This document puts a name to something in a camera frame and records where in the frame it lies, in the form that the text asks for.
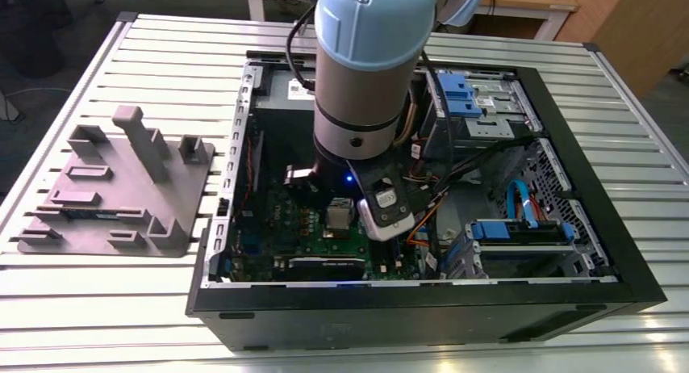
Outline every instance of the black cable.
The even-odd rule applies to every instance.
[[[513,140],[496,142],[490,147],[484,149],[480,153],[466,158],[452,167],[450,176],[448,177],[446,181],[449,182],[452,178],[458,179],[464,176],[464,174],[474,171],[502,150],[529,145],[534,140],[536,138],[533,136],[524,136]]]
[[[433,84],[436,86],[440,98],[440,105],[442,106],[442,112],[445,113],[445,126],[448,128],[448,148],[450,151],[448,153],[446,172],[442,179],[440,180],[440,182],[444,182],[444,178],[448,178],[450,176],[452,165],[454,164],[454,132],[452,131],[450,107],[448,106],[448,100],[445,97],[445,92],[442,91],[442,86],[440,86],[438,74],[434,72],[434,67],[430,65],[429,56],[426,55],[425,51],[421,51],[421,59],[425,63],[426,68],[429,69],[430,78],[433,79]]]
[[[310,6],[309,10],[304,13],[304,15],[301,15],[300,20],[297,20],[297,23],[292,27],[292,30],[289,31],[289,35],[288,35],[288,43],[285,44],[285,50],[284,50],[285,56],[288,58],[289,69],[292,69],[294,78],[300,82],[301,86],[310,91],[316,90],[316,84],[313,83],[313,81],[306,81],[304,79],[304,76],[301,75],[300,71],[296,68],[294,60],[292,58],[292,40],[294,40],[297,31],[301,29],[301,26],[304,26],[305,21],[313,16],[313,11],[316,11],[316,5]]]
[[[488,15],[496,16],[496,0],[490,0],[490,7],[488,8]]]
[[[440,250],[440,240],[438,240],[438,225],[437,225],[438,213],[436,212],[429,220],[426,221],[426,234],[429,235],[429,252],[437,260],[436,269],[426,266],[426,270],[430,269],[429,279],[440,278],[440,263],[442,259],[442,252]]]

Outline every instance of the blue plastic latch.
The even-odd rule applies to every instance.
[[[509,231],[506,230],[506,224],[500,221],[481,222],[484,228],[485,238],[494,239],[509,239]]]
[[[441,73],[438,75],[440,88],[448,102],[448,109],[453,116],[480,117],[484,110],[473,102],[473,87],[466,83],[461,74]]]
[[[472,235],[474,240],[480,240],[484,238],[484,227],[480,223],[472,223]]]
[[[577,237],[577,229],[576,227],[569,223],[562,223],[562,231],[564,236],[568,238],[568,242],[572,242],[574,238]]]

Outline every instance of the aluminum profile table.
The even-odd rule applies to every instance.
[[[139,105],[145,125],[165,137],[200,134],[224,151],[245,52],[282,51],[289,30],[223,19],[123,19],[0,207],[0,370],[686,371],[689,170],[605,58],[580,44],[433,35],[426,52],[438,61],[540,70],[669,298],[641,314],[544,343],[231,353],[184,315],[200,231],[227,164],[220,154],[185,257],[21,254],[9,238],[29,224],[25,213],[43,202],[71,155],[72,128],[97,124],[120,135],[112,112],[121,103]],[[309,29],[294,51],[314,45]]]

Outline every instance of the floor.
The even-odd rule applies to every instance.
[[[40,87],[69,90],[87,68],[120,11],[224,19],[249,18],[245,0],[105,0],[103,5],[95,5],[92,0],[67,2],[75,23],[55,32],[65,58],[63,71],[49,78],[23,78],[8,62],[0,59],[0,87],[4,92]],[[301,8],[293,2],[268,0],[266,18],[289,22],[302,12]],[[32,91],[12,97],[12,104],[25,117],[16,125],[0,121],[0,201],[20,175],[65,99],[67,93],[56,90]],[[642,103],[677,149],[689,159],[689,85],[668,76]]]

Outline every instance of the black case frame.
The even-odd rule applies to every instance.
[[[231,350],[542,341],[608,315],[638,312],[666,300],[537,70],[433,65],[516,74],[618,283],[209,289],[200,288],[203,240],[187,314],[204,321]]]

